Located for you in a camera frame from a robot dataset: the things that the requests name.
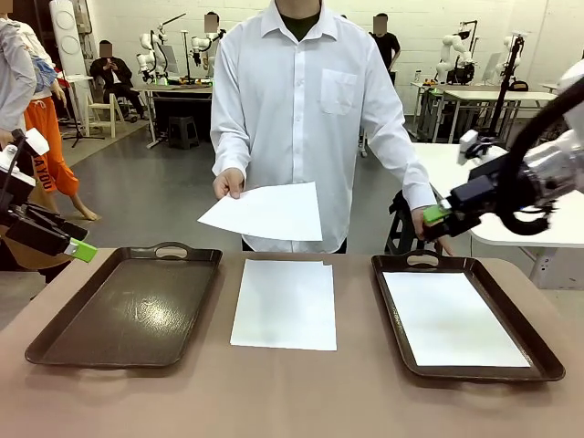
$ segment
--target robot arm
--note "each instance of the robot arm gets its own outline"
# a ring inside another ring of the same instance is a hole
[[[584,192],[584,61],[560,83],[564,91],[519,133],[509,153],[490,152],[493,139],[479,139],[476,132],[463,137],[463,160],[483,157],[487,162],[472,170],[469,181],[453,189],[440,205],[424,212],[425,222],[431,225],[426,230],[429,240],[468,231],[487,213],[498,215],[513,233],[536,235],[548,229],[559,197]],[[562,116],[571,130],[530,150]],[[515,213],[530,206],[543,216],[532,222],[516,218]]]
[[[46,153],[47,142],[36,130],[26,135],[16,130],[13,137],[17,146],[9,145],[0,152],[0,228],[5,236],[47,256],[65,254],[91,261],[97,249],[82,242],[86,230],[27,201],[36,181],[20,172],[16,161],[22,152],[34,157]]]

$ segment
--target bare foot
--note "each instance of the bare foot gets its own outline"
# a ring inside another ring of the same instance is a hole
[[[88,221],[91,222],[98,221],[99,219],[101,219],[101,217],[99,217],[97,214],[89,210],[88,207],[82,208],[81,210],[79,210],[79,212],[83,214],[83,217],[85,217]]]

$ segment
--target shirt collar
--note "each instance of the shirt collar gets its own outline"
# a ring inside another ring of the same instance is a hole
[[[282,21],[279,11],[277,10],[276,0],[272,0],[270,6],[264,12],[264,16],[262,16],[262,37],[265,37],[266,34],[277,29],[286,35],[289,33],[286,25]],[[322,37],[323,34],[335,39],[338,37],[337,23],[335,22],[334,15],[321,2],[320,18],[314,27],[310,29],[305,39],[317,39]]]

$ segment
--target white brick wall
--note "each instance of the white brick wall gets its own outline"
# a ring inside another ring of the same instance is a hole
[[[203,34],[203,15],[210,10],[221,17],[229,30],[238,22],[264,9],[269,0],[88,0],[95,38],[114,44],[116,56],[138,70],[136,54],[142,52],[138,38],[162,20],[186,12],[180,21],[167,26],[181,70],[184,65],[180,31]],[[425,77],[435,75],[444,35],[452,34],[461,21],[478,19],[481,37],[475,52],[476,76],[480,79],[490,55],[503,48],[503,38],[512,30],[531,32],[527,39],[518,76],[537,87],[541,81],[556,80],[581,58],[584,49],[584,0],[327,0],[327,6],[371,31],[372,17],[389,15],[388,28],[398,36],[402,55],[396,88],[406,113],[412,113],[415,91],[409,86],[415,70]],[[202,75],[194,68],[192,73]]]

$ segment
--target black shirt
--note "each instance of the black shirt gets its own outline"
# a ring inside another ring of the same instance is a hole
[[[320,18],[320,11],[315,16],[309,16],[307,18],[290,18],[289,16],[283,16],[282,21],[286,28],[292,32],[292,35],[296,37],[298,41],[302,41],[310,29],[318,23],[318,19]]]
[[[398,38],[389,32],[384,36],[376,36],[372,33],[370,33],[370,35],[377,43],[377,47],[379,48],[381,57],[383,58],[383,64],[385,64],[386,68],[389,68],[391,66],[391,62],[393,61],[392,50],[395,51],[395,53],[398,53],[402,49],[400,47]]]

